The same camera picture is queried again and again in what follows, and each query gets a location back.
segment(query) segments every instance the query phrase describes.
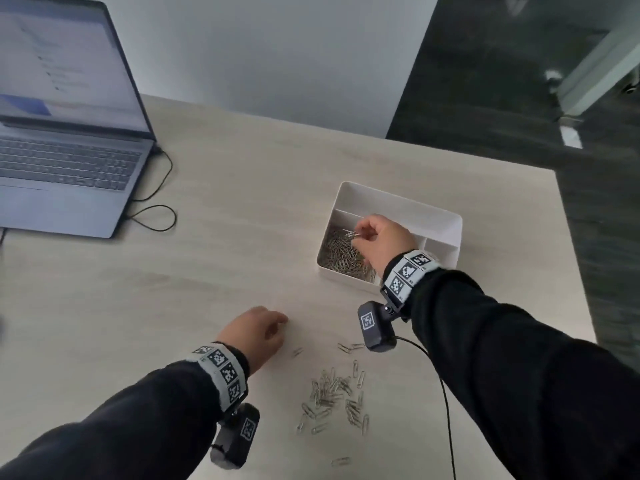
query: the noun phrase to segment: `black jacket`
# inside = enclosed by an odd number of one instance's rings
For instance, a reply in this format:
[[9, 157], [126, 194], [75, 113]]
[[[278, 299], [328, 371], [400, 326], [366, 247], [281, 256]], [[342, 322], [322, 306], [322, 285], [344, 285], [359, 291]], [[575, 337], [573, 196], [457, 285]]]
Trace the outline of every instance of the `black jacket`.
[[[640, 479], [640, 376], [610, 353], [499, 304], [458, 271], [427, 275], [409, 307], [438, 373], [514, 477]], [[186, 480], [220, 419], [210, 377], [177, 362], [45, 433], [0, 480]]]

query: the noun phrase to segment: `white storage tray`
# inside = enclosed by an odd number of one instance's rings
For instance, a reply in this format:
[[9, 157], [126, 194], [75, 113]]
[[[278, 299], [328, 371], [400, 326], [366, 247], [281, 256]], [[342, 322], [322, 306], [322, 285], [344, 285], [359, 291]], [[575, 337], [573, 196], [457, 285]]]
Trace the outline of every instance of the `white storage tray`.
[[[320, 251], [329, 228], [338, 226], [353, 230], [361, 218], [380, 214], [403, 225], [415, 237], [418, 248], [434, 254], [446, 268], [455, 269], [460, 255], [462, 217], [448, 210], [438, 209], [388, 192], [353, 182], [343, 182], [333, 203], [329, 221], [324, 229]], [[374, 283], [336, 273], [318, 264], [320, 275], [361, 290], [380, 293], [380, 276]]]

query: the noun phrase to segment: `desk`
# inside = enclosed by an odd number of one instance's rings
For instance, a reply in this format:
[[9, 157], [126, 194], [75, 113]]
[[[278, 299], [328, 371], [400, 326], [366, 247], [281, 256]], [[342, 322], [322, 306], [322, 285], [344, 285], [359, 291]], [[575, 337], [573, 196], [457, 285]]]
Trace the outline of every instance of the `desk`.
[[[336, 348], [359, 341], [356, 309], [372, 298], [316, 272], [343, 180], [460, 214], [459, 269], [497, 299], [594, 339], [553, 172], [158, 98], [145, 103], [175, 161], [152, 201], [178, 210], [174, 232], [129, 222], [112, 241], [7, 235], [0, 461], [263, 304], [291, 323], [282, 352], [250, 381], [248, 400], [262, 420], [249, 461], [230, 474], [205, 459], [193, 478], [449, 480], [445, 409], [431, 364], [405, 344], [379, 355]], [[165, 164], [154, 161], [141, 194], [157, 185]], [[161, 226], [164, 218], [158, 211], [147, 222]], [[412, 336], [406, 325], [396, 332]], [[305, 350], [292, 359], [297, 347]], [[367, 373], [369, 435], [336, 415], [324, 433], [296, 436], [310, 380], [332, 366], [347, 374], [354, 358]], [[458, 478], [510, 478], [450, 402]], [[330, 460], [341, 456], [353, 465], [332, 469]]]

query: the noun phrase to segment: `dark floor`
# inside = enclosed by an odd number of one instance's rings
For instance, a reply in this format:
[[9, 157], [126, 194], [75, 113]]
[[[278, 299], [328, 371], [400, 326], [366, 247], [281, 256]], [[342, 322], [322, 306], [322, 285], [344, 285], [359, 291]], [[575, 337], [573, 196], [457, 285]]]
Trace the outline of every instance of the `dark floor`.
[[543, 74], [607, 31], [554, 8], [439, 0], [387, 137], [556, 170], [598, 341], [640, 371], [640, 94], [612, 90], [564, 146]]

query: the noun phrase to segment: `wristband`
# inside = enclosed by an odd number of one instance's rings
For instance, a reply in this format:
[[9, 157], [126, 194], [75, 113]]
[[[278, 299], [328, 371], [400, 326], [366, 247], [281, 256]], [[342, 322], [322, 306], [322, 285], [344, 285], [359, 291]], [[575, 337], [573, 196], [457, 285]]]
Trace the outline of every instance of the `wristband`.
[[244, 370], [236, 356], [224, 344], [202, 346], [185, 360], [196, 362], [211, 377], [220, 395], [223, 414], [235, 411], [249, 394]]
[[424, 275], [440, 267], [436, 257], [427, 251], [413, 250], [406, 253], [393, 267], [380, 289], [389, 306], [400, 313], [413, 288]]

